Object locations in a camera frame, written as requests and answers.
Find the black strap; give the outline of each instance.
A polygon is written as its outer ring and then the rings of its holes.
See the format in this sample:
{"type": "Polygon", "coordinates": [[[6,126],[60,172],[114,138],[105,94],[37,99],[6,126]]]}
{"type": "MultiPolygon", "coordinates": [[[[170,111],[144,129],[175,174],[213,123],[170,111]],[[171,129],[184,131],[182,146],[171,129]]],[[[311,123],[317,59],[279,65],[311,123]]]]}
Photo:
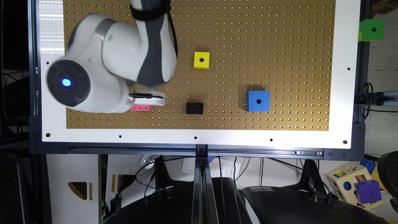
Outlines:
{"type": "Polygon", "coordinates": [[[170,11],[170,0],[163,0],[155,9],[150,11],[134,9],[130,4],[130,11],[132,17],[138,21],[153,21],[170,11]]]}

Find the blue light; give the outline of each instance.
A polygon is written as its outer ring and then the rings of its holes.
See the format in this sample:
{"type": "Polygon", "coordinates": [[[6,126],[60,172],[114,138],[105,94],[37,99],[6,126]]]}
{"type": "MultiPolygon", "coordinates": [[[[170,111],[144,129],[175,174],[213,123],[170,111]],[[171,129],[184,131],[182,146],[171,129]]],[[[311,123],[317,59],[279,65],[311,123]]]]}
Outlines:
{"type": "Polygon", "coordinates": [[[72,84],[72,82],[69,79],[64,78],[62,80],[62,85],[64,86],[70,86],[72,84]]]}

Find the purple block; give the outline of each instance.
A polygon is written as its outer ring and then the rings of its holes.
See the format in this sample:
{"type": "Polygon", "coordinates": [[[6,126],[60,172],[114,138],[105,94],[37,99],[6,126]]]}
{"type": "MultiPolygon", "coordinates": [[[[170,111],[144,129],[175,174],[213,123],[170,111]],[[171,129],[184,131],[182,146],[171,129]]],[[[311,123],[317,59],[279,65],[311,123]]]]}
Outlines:
{"type": "Polygon", "coordinates": [[[379,182],[375,180],[365,180],[354,183],[356,197],[361,203],[377,202],[381,200],[379,182]]]}

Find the blue block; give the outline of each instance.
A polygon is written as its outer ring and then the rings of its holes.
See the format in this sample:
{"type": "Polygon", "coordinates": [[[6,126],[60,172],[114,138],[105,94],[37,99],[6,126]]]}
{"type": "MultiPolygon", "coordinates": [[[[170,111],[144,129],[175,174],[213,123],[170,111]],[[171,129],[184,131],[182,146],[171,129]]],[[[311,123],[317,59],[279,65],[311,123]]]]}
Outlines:
{"type": "Polygon", "coordinates": [[[369,161],[367,159],[364,159],[364,161],[359,162],[359,164],[361,164],[362,166],[365,166],[368,169],[370,175],[372,175],[372,173],[377,165],[375,162],[369,161]]]}
{"type": "Polygon", "coordinates": [[[248,91],[248,112],[269,111],[269,91],[248,91]]]}

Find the pink block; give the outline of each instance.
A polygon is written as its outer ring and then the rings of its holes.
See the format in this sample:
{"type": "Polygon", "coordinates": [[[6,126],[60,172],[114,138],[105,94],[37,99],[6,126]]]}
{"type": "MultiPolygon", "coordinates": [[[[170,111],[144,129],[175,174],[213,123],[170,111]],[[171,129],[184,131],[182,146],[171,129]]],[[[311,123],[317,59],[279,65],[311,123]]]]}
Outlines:
{"type": "Polygon", "coordinates": [[[152,106],[149,105],[133,105],[131,110],[133,111],[151,111],[152,106]]]}

